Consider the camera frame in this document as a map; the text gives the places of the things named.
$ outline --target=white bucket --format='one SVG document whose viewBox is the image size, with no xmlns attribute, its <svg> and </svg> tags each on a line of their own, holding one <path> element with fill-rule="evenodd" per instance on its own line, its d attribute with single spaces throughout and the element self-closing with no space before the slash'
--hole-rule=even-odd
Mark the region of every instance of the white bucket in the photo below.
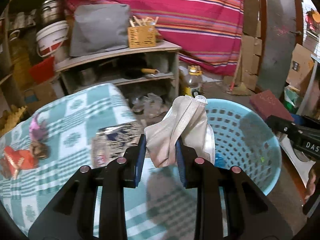
<svg viewBox="0 0 320 240">
<path fill-rule="evenodd" d="M 69 25 L 67 21 L 60 21 L 48 25 L 36 34 L 38 42 L 37 53 L 40 57 L 47 57 L 60 48 L 68 38 Z"/>
</svg>

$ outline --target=teal checkered tablecloth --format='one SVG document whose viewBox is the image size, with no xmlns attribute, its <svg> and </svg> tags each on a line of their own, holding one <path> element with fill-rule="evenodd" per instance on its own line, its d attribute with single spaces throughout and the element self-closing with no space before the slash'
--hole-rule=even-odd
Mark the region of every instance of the teal checkered tablecloth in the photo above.
<svg viewBox="0 0 320 240">
<path fill-rule="evenodd" d="M 135 121 L 125 98 L 111 84 L 98 85 L 58 99 L 40 108 L 46 121 L 50 156 L 33 170 L 20 171 L 16 180 L 0 180 L 0 200 L 17 226 L 28 235 L 32 223 L 65 182 L 82 165 L 91 165 L 91 139 L 99 128 Z M 28 149 L 31 119 L 18 124 L 0 139 L 14 150 Z M 99 235 L 102 189 L 98 189 L 94 215 Z M 196 190 L 186 190 L 175 166 L 156 169 L 145 159 L 136 189 L 124 190 L 125 217 L 130 240 L 193 239 Z"/>
</svg>

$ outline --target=plastic bottle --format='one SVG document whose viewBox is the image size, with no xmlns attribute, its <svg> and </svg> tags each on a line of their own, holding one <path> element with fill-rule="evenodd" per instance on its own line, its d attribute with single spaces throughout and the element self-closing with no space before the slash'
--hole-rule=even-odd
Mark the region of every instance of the plastic bottle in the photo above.
<svg viewBox="0 0 320 240">
<path fill-rule="evenodd" d="M 199 66 L 191 65 L 189 66 L 189 73 L 185 76 L 184 79 L 185 88 L 184 94 L 196 97 L 200 95 L 202 90 L 202 71 L 200 70 Z"/>
<path fill-rule="evenodd" d="M 33 79 L 29 74 L 29 69 L 32 67 L 28 49 L 24 46 L 23 41 L 18 38 L 19 30 L 13 31 L 9 36 L 10 58 L 13 64 L 12 76 L 17 82 L 21 91 L 30 88 L 33 84 Z"/>
</svg>

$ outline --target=red sponge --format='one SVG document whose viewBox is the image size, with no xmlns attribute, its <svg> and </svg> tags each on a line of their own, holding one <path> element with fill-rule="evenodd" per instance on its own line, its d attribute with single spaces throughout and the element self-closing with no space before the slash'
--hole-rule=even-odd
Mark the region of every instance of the red sponge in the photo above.
<svg viewBox="0 0 320 240">
<path fill-rule="evenodd" d="M 250 97 L 250 104 L 263 120 L 266 120 L 270 115 L 275 115 L 292 122 L 294 120 L 289 111 L 270 90 L 252 95 Z"/>
</svg>

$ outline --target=yellow wooden crate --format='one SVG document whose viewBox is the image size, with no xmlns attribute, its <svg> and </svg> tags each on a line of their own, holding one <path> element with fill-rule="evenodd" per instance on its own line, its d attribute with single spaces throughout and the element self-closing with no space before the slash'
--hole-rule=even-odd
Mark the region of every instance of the yellow wooden crate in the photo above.
<svg viewBox="0 0 320 240">
<path fill-rule="evenodd" d="M 145 48 L 156 46 L 156 32 L 153 25 L 129 27 L 128 28 L 129 48 Z"/>
</svg>

